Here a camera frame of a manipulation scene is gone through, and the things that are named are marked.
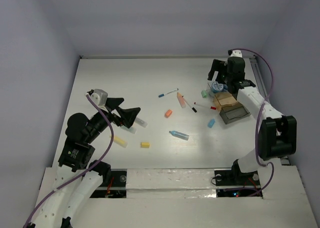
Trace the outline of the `blue patterned tape roll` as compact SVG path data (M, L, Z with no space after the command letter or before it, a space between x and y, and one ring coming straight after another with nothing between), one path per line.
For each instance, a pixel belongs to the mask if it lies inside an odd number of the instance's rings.
M214 81L214 82L211 84L210 88L211 88L211 91L212 91L213 93L219 93L219 92L222 92L222 91L224 90L224 85L221 84L221 83L218 83L218 82Z

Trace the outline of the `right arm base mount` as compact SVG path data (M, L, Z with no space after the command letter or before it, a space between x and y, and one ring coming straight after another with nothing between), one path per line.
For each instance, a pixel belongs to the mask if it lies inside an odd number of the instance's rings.
M235 175L231 170L215 170L211 178L218 198L262 197L257 171Z

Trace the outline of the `black whiteboard marker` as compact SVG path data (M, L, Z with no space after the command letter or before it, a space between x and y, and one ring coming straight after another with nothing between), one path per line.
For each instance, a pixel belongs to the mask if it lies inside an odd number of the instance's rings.
M191 105L191 104L187 101L187 99L186 99L184 96L182 96L182 98L184 99L185 103L188 105L188 107L189 107L194 113L197 113L197 112L198 112L198 111L193 107L193 105Z

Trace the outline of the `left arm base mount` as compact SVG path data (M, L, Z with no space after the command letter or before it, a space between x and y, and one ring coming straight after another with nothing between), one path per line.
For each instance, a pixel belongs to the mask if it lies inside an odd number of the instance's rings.
M127 170L112 170L108 181L93 192L90 198L122 199L127 197Z

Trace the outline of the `blue highlighter cap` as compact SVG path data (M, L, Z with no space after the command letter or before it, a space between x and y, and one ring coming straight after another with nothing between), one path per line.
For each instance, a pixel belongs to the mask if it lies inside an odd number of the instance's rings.
M211 119L211 120L208 122L207 126L208 126L209 128L212 128L213 125L215 124L215 122L216 122L215 119Z

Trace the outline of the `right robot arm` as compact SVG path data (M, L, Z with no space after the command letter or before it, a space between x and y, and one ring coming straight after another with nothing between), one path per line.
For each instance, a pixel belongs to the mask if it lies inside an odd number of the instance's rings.
M241 185L259 167L272 159L292 155L297 148L297 120L273 108L256 85L245 78L245 61L231 56L227 61L213 60L208 80L216 82L243 105L256 120L254 149L233 162L230 170L215 176L218 183L229 181Z

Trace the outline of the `blue highlighter pen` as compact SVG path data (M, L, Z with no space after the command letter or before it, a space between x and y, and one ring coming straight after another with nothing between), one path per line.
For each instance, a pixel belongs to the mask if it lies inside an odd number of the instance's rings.
M181 133L181 132L178 132L178 131L169 131L169 133L176 137L176 138L179 138L179 139L182 139L182 140L185 140L185 141L188 141L189 140L189 135L187 134L184 134L184 133Z

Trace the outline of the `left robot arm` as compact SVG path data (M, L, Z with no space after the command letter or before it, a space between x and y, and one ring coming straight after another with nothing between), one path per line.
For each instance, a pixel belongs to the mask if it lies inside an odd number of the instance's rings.
M69 117L52 189L36 205L26 228L71 228L94 191L112 180L111 166L103 162L116 138L112 125L131 128L141 109L122 109L123 98L109 98L93 90L85 96L97 113L91 118L82 113ZM92 160L92 142L106 128L111 134L109 144L99 159Z

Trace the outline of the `blue whiteboard marker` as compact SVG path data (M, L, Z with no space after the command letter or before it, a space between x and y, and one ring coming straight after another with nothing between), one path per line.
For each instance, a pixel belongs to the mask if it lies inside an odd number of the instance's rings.
M169 94L171 94L171 93L174 93L174 92L178 92L178 90L179 90L178 88L175 88L175 89L173 89L173 90L171 90L171 91L168 91L168 92L166 92L166 93L162 93L162 94L158 95L158 98L167 96L167 95L169 95Z

